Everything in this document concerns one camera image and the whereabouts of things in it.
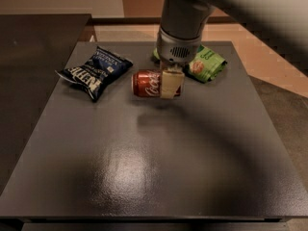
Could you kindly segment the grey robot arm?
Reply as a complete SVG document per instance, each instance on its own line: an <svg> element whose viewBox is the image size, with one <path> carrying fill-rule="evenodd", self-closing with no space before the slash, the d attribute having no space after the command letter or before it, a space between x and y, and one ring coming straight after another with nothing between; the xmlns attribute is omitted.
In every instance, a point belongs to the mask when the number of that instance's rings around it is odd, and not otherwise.
<svg viewBox="0 0 308 231"><path fill-rule="evenodd" d="M232 40L249 74L305 96L308 93L308 0L165 0L158 52L183 64L196 54L215 8L241 31Z"/></svg>

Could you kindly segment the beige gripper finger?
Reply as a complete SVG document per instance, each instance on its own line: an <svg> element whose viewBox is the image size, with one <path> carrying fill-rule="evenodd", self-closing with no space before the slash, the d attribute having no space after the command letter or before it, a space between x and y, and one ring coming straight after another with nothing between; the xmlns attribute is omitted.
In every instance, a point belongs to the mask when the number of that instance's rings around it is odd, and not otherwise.
<svg viewBox="0 0 308 231"><path fill-rule="evenodd" d="M161 97L172 99L182 86L185 79L183 68L178 65L169 65L162 70L161 75Z"/></svg>

